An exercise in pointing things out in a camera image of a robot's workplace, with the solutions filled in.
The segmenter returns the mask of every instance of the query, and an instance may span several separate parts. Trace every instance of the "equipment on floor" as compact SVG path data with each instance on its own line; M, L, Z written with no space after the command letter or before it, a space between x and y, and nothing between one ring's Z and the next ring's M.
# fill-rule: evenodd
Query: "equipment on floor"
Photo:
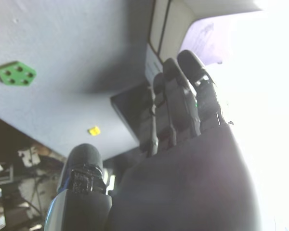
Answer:
M46 231L258 230L254 189L216 86L190 51L178 63L166 60L154 79L150 157L125 172L111 198L97 149L74 148Z

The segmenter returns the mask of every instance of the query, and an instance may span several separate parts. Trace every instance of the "beige panel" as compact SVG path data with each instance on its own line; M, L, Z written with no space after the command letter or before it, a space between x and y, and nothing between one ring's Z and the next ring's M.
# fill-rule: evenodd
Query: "beige panel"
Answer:
M170 5L160 58L176 58L189 26L197 19L258 11L253 0L173 0Z
M159 41L164 25L164 19L166 16L167 5L168 0L155 1L151 33L150 33L150 42L155 52L158 51Z

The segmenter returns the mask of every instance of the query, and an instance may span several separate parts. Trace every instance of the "yellow object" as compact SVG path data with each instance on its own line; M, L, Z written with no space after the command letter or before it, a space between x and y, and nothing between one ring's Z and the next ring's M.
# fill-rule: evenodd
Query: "yellow object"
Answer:
M91 129L89 129L88 132L91 135L93 135L93 136L97 136L97 135L99 135L101 133L101 130L99 129L98 126L95 126L95 127L91 128Z

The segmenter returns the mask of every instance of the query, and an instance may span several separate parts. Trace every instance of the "hole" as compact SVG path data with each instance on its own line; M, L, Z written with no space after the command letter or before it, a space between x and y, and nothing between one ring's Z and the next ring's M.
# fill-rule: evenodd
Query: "hole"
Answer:
M10 76L11 72L10 71L4 71L4 74L6 74L7 76Z
M15 66L15 70L16 71L19 71L19 72L22 72L23 71L23 68L21 66Z
M21 80L21 82L22 82L23 84L26 84L26 85L29 83L29 81L28 81L28 80L25 80L25 79Z
M32 77L33 77L33 74L30 73L30 72L28 72L28 73L26 73L26 76L28 76L29 78L32 78Z
M14 84L14 83L15 83L15 80L12 79L12 78L9 78L9 79L8 79L8 82L11 83L11 84Z

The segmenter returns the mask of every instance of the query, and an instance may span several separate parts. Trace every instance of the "green object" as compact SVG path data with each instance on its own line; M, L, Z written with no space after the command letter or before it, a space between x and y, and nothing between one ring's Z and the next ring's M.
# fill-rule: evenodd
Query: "green object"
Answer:
M35 70L21 62L0 66L0 79L6 85L29 86L36 75Z

